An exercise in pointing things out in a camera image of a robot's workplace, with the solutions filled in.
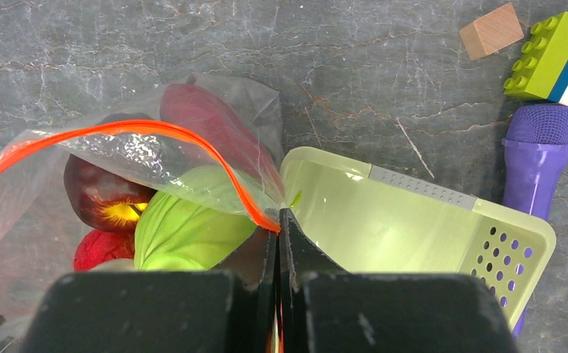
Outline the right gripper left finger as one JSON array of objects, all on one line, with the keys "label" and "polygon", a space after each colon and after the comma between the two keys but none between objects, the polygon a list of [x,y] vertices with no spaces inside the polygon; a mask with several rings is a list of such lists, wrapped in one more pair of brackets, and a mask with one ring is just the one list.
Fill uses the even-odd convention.
[{"label": "right gripper left finger", "polygon": [[258,228],[209,271],[58,279],[22,352],[273,352],[276,235]]}]

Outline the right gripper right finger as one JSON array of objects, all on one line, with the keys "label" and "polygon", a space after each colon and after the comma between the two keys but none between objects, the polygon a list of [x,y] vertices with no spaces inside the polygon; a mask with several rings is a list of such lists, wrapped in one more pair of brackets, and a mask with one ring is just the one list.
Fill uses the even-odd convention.
[{"label": "right gripper right finger", "polygon": [[279,213],[283,352],[516,352],[500,306],[463,274],[352,274]]}]

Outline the green cabbage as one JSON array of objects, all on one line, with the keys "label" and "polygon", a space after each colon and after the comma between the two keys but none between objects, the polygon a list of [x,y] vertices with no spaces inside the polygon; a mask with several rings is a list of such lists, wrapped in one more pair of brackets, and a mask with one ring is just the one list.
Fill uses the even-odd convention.
[{"label": "green cabbage", "polygon": [[256,229],[230,214],[158,191],[134,234],[134,267],[149,271],[206,271],[228,257]]}]

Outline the clear zip top bag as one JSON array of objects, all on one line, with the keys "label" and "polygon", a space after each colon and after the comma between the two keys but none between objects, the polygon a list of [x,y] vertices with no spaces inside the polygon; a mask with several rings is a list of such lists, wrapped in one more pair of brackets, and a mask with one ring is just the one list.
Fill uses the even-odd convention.
[{"label": "clear zip top bag", "polygon": [[[270,152],[278,172],[284,152],[276,90],[242,77],[195,73],[173,84],[197,85],[227,103]],[[76,248],[94,228],[76,216],[65,192],[63,172],[72,154],[157,192],[246,215],[256,229],[277,236],[285,194],[273,198],[263,182],[230,166],[208,140],[161,121],[168,85],[68,128],[22,132],[0,153],[0,352],[22,352],[43,298],[63,276],[149,271],[137,270],[134,259],[73,270]]]}]

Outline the red textured ball fruit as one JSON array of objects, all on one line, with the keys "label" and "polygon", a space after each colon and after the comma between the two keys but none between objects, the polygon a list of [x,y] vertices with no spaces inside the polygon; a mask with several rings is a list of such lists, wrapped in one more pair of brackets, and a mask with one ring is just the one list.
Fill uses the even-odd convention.
[{"label": "red textured ball fruit", "polygon": [[134,259],[134,233],[94,229],[86,234],[77,246],[73,270],[88,271],[116,259]]}]

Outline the dark red apple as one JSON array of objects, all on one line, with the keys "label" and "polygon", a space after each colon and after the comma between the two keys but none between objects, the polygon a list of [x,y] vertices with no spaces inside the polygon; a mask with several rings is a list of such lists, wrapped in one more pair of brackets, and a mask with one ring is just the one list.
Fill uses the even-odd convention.
[{"label": "dark red apple", "polygon": [[157,192],[72,154],[63,172],[68,200],[76,216],[103,232],[134,232]]}]

